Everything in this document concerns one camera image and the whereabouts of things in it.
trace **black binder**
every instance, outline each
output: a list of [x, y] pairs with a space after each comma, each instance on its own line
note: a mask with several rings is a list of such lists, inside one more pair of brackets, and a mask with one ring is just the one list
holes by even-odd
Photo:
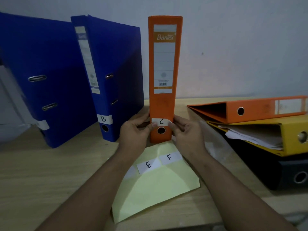
[[280, 157], [243, 140], [229, 139], [224, 131], [217, 131], [270, 190], [308, 187], [308, 153]]

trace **stack of binders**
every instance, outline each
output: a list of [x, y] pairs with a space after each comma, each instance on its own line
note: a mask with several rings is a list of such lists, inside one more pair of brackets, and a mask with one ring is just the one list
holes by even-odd
[[114, 142], [144, 105], [140, 28], [71, 20], [0, 13], [0, 58], [52, 148], [97, 121]]
[[271, 190], [308, 187], [308, 98], [188, 105], [209, 117], [235, 152]]

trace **desk surface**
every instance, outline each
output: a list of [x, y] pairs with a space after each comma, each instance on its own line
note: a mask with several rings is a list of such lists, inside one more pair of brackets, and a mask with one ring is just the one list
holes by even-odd
[[[236, 99], [241, 98], [177, 99], [175, 114], [200, 120], [187, 104]], [[143, 111], [148, 104], [145, 100]], [[46, 145], [36, 127], [2, 146], [0, 230], [34, 230], [114, 153], [117, 145], [103, 140], [95, 123], [56, 149]], [[307, 190], [269, 191], [235, 153], [224, 165], [277, 212], [285, 215], [308, 211]], [[105, 230], [147, 231], [219, 222], [218, 210], [201, 182], [201, 188], [148, 208], [117, 225], [110, 218]]]

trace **hand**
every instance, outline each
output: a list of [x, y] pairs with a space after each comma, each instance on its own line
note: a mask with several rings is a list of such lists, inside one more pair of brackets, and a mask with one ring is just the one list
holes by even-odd
[[147, 144], [147, 138], [153, 128], [157, 126], [157, 123], [151, 123], [144, 125], [149, 117], [149, 113], [144, 114], [134, 120], [126, 121], [120, 130], [119, 149], [124, 152], [131, 153], [136, 160], [144, 151]]
[[168, 125], [175, 134], [176, 148], [189, 161], [198, 159], [200, 154], [208, 154], [201, 127], [198, 122], [174, 115], [174, 122]]

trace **orange binder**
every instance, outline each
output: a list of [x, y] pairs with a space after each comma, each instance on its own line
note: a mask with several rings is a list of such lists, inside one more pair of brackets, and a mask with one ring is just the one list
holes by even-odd
[[221, 123], [230, 124], [303, 115], [308, 109], [308, 99], [307, 96], [288, 96], [187, 105], [187, 107]]
[[158, 125], [151, 132], [151, 143], [171, 140], [168, 123], [174, 115], [182, 24], [181, 16], [148, 18], [150, 121]]

